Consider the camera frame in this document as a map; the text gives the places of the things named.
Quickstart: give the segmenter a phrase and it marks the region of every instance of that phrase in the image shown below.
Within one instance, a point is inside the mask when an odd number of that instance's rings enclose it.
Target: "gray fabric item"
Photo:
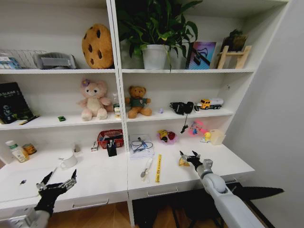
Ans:
[[[33,60],[39,69],[77,69],[76,61],[73,55],[67,55],[59,52],[33,54]]]

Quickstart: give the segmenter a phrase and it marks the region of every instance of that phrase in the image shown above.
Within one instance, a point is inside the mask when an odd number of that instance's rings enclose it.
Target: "green shirt on teddy bear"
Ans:
[[[144,107],[144,104],[147,103],[147,98],[131,98],[130,104],[131,107]]]

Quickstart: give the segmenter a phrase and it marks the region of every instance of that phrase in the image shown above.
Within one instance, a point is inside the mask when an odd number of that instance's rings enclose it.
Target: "red basket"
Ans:
[[[99,141],[99,139],[102,137],[104,138],[105,135],[109,136],[109,137],[114,137],[114,136],[117,136],[117,135],[120,135],[120,134],[123,134],[123,131],[120,129],[120,130],[108,130],[108,131],[102,131],[99,133],[98,135],[98,138],[97,138],[97,141],[98,141],[98,144],[103,148],[103,149],[106,149],[106,143],[107,141]],[[122,147],[124,144],[124,138],[122,139],[114,139],[115,141],[115,144],[116,144],[116,147]]]

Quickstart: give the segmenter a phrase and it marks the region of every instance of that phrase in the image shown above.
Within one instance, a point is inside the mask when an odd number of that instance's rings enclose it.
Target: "brown teddy bear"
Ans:
[[[143,98],[146,94],[146,88],[141,86],[130,86],[129,93],[131,98],[126,98],[126,104],[131,105],[131,110],[128,112],[128,117],[130,119],[134,119],[137,117],[138,113],[141,113],[146,116],[150,116],[152,114],[152,110],[150,108],[144,108],[144,105],[151,102],[149,98]]]
[[[111,33],[103,24],[94,24],[82,39],[82,51],[91,68],[105,69],[113,64]]]

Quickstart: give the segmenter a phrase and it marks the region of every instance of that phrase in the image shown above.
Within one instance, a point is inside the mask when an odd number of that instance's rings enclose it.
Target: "pink toy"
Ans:
[[[107,111],[112,111],[111,100],[104,97],[106,94],[105,81],[91,82],[88,79],[84,79],[81,82],[80,92],[85,97],[84,100],[78,102],[78,104],[84,108],[81,113],[83,121],[89,121],[92,116],[97,116],[99,120],[106,119]]]
[[[204,123],[202,121],[195,120],[191,125],[191,127],[189,128],[188,133],[190,136],[197,136],[199,135],[199,133],[204,135],[208,131],[203,129],[203,127],[204,127]]]

